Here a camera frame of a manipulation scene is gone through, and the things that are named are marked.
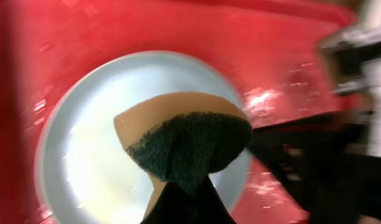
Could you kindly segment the green yellow sponge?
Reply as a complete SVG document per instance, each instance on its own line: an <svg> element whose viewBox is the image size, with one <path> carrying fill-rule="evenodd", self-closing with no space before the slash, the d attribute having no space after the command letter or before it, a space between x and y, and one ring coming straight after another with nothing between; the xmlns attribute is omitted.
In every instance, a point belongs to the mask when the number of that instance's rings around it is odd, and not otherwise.
<svg viewBox="0 0 381 224"><path fill-rule="evenodd" d="M248 117L216 95L183 91L145 100L114 118L125 152L144 171L193 195L252 139Z"/></svg>

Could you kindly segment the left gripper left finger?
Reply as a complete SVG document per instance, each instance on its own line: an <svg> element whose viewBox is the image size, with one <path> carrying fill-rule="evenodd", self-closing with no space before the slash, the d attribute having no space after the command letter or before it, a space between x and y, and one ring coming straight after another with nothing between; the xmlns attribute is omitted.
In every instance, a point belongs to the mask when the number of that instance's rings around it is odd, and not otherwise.
<svg viewBox="0 0 381 224"><path fill-rule="evenodd" d="M189 196L177 185L168 183L140 224L186 224L189 221L189 206Z"/></svg>

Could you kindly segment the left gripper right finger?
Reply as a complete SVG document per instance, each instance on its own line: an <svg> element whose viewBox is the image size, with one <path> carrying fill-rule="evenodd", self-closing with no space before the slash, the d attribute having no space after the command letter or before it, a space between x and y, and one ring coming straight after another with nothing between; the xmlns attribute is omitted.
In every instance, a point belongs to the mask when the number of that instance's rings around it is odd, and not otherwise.
<svg viewBox="0 0 381 224"><path fill-rule="evenodd" d="M222 203L212 181L206 176L192 196L191 224L236 224Z"/></svg>

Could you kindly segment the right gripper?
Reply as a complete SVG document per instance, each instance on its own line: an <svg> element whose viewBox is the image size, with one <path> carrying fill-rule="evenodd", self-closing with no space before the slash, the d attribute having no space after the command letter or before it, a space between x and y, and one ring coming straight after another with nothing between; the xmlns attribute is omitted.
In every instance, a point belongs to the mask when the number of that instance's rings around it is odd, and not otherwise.
<svg viewBox="0 0 381 224"><path fill-rule="evenodd" d="M381 19L345 28L321 50L334 95L357 106L256 130L250 151L310 223L381 223Z"/></svg>

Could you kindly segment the light blue plate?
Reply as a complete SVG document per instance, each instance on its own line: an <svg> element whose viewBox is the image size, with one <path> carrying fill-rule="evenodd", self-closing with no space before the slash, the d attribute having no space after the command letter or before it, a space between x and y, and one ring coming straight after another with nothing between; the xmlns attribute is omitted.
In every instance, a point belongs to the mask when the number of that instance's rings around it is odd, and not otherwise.
<svg viewBox="0 0 381 224"><path fill-rule="evenodd" d="M93 70L58 102L37 148L39 201L58 223L140 223L153 192L148 175L124 152L113 119L157 95L198 91L242 108L227 80L188 55L147 51Z"/></svg>

